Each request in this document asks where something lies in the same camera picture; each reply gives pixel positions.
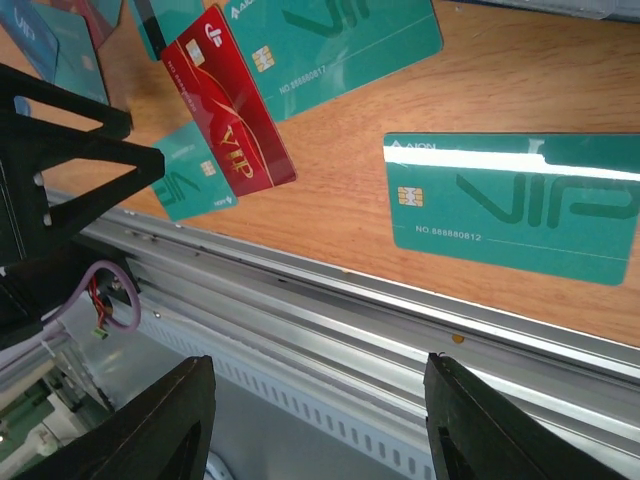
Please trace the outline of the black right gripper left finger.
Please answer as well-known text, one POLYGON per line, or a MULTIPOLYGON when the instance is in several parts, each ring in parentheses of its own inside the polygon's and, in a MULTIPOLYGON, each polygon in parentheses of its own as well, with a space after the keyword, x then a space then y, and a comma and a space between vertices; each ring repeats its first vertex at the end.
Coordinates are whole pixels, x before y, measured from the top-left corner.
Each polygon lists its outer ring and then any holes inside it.
POLYGON ((215 418, 212 358, 192 356, 29 469, 31 479, 202 479, 215 418))

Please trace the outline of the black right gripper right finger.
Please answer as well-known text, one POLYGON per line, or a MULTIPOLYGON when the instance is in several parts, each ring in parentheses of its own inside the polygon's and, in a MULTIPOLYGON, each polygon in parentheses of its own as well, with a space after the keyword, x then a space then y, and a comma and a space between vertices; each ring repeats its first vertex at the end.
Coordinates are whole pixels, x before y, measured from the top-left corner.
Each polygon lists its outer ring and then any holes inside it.
POLYGON ((540 425, 450 356, 428 356, 424 389, 438 479, 623 477, 540 425))

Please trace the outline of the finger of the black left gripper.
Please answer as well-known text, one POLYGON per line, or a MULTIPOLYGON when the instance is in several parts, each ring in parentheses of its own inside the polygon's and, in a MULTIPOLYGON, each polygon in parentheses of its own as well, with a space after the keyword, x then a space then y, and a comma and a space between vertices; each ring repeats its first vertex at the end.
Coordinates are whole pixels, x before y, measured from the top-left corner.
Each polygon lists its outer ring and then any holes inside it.
POLYGON ((165 174, 131 115, 1 67, 1 257, 42 257, 165 174))

